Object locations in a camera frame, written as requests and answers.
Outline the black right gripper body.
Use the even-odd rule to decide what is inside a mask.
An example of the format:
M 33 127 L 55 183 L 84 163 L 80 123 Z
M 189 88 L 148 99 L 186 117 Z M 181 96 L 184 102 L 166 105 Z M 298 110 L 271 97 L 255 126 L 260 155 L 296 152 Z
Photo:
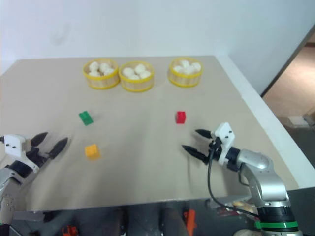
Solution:
M 220 155 L 222 153 L 222 141 L 219 137 L 216 137 L 212 134 L 203 134 L 203 137 L 210 139 L 210 143 L 208 145 L 209 147 L 209 153 L 208 156 L 205 157 L 203 163 L 208 164 L 210 159 L 217 160 L 220 158 Z

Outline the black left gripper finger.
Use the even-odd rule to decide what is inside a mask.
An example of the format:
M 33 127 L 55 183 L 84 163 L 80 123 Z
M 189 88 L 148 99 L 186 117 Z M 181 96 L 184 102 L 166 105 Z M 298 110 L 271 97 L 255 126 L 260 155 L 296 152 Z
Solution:
M 35 135 L 32 139 L 31 139 L 31 146 L 38 146 L 40 145 L 45 137 L 47 136 L 48 132 L 43 132 L 40 134 Z
M 50 159 L 55 159 L 65 148 L 66 144 L 67 144 L 68 138 L 64 138 L 62 140 L 59 140 L 54 147 L 52 148 L 52 150 L 48 153 L 48 156 Z

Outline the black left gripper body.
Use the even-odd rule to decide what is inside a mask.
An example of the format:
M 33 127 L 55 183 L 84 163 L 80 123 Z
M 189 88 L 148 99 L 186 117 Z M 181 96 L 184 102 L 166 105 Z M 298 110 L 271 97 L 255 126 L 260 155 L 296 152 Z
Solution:
M 52 150 L 46 153 L 40 153 L 39 148 L 31 147 L 31 150 L 26 152 L 28 160 L 33 162 L 39 168 L 43 167 L 44 164 L 51 158 Z

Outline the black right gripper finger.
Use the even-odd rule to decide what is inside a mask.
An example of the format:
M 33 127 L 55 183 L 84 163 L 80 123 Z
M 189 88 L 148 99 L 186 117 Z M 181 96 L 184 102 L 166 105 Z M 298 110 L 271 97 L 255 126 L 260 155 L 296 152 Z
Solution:
M 191 147 L 182 145 L 183 149 L 189 153 L 191 156 L 195 157 L 196 159 L 202 161 L 202 162 L 208 162 L 208 157 L 202 153 L 200 153 L 197 149 Z
M 201 135 L 202 137 L 205 137 L 205 138 L 211 138 L 212 137 L 212 133 L 209 130 L 196 129 L 195 132 L 197 132 L 199 135 Z

